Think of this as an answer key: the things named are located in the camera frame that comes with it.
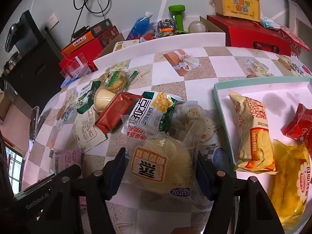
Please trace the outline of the green label cookie packet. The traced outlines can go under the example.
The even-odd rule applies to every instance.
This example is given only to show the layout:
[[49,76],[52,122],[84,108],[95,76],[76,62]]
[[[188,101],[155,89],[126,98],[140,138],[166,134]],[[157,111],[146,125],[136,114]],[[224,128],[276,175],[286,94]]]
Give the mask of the green label cookie packet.
[[111,71],[102,74],[98,81],[101,86],[112,93],[127,91],[130,84],[138,76],[139,72],[134,70],[129,73],[127,71]]

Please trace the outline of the white cardboard box of toys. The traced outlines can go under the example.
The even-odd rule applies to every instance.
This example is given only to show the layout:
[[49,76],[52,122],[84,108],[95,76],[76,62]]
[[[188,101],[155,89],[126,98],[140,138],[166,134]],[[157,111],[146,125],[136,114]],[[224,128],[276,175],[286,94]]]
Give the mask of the white cardboard box of toys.
[[208,28],[208,32],[187,33],[149,40],[99,57],[98,59],[94,60],[94,64],[97,69],[102,70],[118,62],[145,56],[150,53],[192,47],[225,46],[226,33],[199,15],[187,16],[183,19],[183,25],[188,27],[194,21],[203,21]]

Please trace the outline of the yellow translucent snack bag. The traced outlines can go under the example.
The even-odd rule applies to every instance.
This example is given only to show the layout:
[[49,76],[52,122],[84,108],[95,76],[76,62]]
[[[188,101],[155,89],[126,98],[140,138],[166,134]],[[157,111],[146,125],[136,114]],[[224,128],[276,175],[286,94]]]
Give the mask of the yellow translucent snack bag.
[[282,226],[292,229],[302,217],[309,193],[311,167],[304,143],[285,145],[273,141],[276,171],[271,202]]

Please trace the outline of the small red pastry packet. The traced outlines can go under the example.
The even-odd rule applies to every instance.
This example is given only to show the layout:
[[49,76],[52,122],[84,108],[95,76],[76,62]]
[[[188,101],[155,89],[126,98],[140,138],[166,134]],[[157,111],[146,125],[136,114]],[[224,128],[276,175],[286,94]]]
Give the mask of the small red pastry packet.
[[141,95],[119,92],[100,114],[95,126],[104,134],[110,133],[118,125],[121,116],[126,114],[134,101],[141,98]]

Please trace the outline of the orange yellow chip packet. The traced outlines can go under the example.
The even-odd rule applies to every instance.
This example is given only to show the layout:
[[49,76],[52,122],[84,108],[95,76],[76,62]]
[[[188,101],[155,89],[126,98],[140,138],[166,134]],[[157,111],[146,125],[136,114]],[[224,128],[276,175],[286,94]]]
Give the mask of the orange yellow chip packet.
[[276,174],[265,105],[233,91],[229,92],[229,97],[238,116],[240,137],[235,169],[255,174]]

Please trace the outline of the small yellow cake packet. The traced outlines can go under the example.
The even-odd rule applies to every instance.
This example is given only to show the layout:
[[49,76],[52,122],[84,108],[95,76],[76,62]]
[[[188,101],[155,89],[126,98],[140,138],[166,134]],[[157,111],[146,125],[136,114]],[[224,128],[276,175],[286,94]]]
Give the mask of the small yellow cake packet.
[[105,88],[97,89],[94,96],[94,108],[97,112],[102,112],[108,104],[114,99],[116,96],[115,93],[106,90]]

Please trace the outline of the white green corn snack packet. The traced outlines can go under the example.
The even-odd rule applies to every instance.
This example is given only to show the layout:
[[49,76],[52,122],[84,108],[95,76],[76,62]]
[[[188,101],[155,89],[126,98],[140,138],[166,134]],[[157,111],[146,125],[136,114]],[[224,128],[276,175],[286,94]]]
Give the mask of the white green corn snack packet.
[[129,125],[167,133],[177,99],[164,92],[144,91],[129,115]]

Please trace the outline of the pink striped snack packet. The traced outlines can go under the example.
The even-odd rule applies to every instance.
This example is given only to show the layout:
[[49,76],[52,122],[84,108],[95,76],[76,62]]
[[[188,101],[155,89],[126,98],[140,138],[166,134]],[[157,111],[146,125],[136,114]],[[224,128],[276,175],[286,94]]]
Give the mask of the pink striped snack packet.
[[81,149],[60,150],[55,153],[56,174],[67,169],[72,165],[81,167]]

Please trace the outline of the round yellow pancake clear bag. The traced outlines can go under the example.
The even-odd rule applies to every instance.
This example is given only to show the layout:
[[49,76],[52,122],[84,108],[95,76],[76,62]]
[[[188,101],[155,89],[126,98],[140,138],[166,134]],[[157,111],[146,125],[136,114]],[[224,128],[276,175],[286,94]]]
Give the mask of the round yellow pancake clear bag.
[[122,116],[122,122],[128,161],[124,183],[190,202],[202,210],[212,206],[196,181],[203,121],[194,121],[181,141],[144,127],[128,115]]

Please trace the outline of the beige printed snack packet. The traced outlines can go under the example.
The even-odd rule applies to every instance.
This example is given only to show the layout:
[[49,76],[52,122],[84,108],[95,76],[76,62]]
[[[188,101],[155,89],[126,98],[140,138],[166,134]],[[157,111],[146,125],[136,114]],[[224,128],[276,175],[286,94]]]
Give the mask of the beige printed snack packet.
[[107,136],[95,125],[97,112],[91,107],[83,114],[78,114],[75,121],[76,136],[83,153],[105,156]]

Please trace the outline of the white wall socket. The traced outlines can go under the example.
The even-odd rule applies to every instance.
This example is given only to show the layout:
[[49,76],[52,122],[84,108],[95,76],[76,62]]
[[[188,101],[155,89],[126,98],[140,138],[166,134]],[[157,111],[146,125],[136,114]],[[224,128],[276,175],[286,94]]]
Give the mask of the white wall socket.
[[47,19],[46,21],[46,27],[51,30],[59,23],[59,19],[55,13],[52,13],[52,15]]

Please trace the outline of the red Pure Kiss snack packet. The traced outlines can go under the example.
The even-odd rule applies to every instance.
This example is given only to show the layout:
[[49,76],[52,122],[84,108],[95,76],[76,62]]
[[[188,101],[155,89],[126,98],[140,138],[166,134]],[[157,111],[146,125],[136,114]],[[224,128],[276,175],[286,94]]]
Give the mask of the red Pure Kiss snack packet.
[[282,129],[284,136],[304,143],[311,154],[311,109],[299,103],[293,120]]

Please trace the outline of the smartphone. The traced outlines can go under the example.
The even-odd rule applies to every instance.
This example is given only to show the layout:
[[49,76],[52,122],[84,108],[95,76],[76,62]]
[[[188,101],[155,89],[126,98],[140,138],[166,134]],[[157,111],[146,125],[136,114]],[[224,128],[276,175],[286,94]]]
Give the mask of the smartphone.
[[38,134],[39,110],[39,106],[35,106],[31,110],[29,141],[33,143]]

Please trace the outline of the red box under orange box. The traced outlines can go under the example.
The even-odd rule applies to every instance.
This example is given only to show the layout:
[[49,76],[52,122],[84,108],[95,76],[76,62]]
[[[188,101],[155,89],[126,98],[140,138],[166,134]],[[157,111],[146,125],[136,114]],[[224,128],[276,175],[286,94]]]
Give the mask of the red box under orange box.
[[104,56],[108,53],[111,53],[115,44],[118,41],[123,41],[123,35],[118,32],[116,26],[112,26],[110,29],[106,30],[103,34],[101,34],[96,39],[86,43],[82,47],[75,50],[73,53],[69,54],[64,58],[71,59],[74,56],[82,53],[87,59],[89,66],[92,71],[98,70],[96,65],[94,64],[94,60],[98,59],[101,56]]

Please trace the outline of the clear plastic container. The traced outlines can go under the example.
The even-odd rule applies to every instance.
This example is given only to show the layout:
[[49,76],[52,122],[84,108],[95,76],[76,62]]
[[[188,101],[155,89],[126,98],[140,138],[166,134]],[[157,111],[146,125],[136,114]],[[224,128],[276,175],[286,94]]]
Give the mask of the clear plastic container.
[[60,63],[60,73],[66,80],[79,79],[92,72],[85,56],[80,53],[71,59],[64,58]]

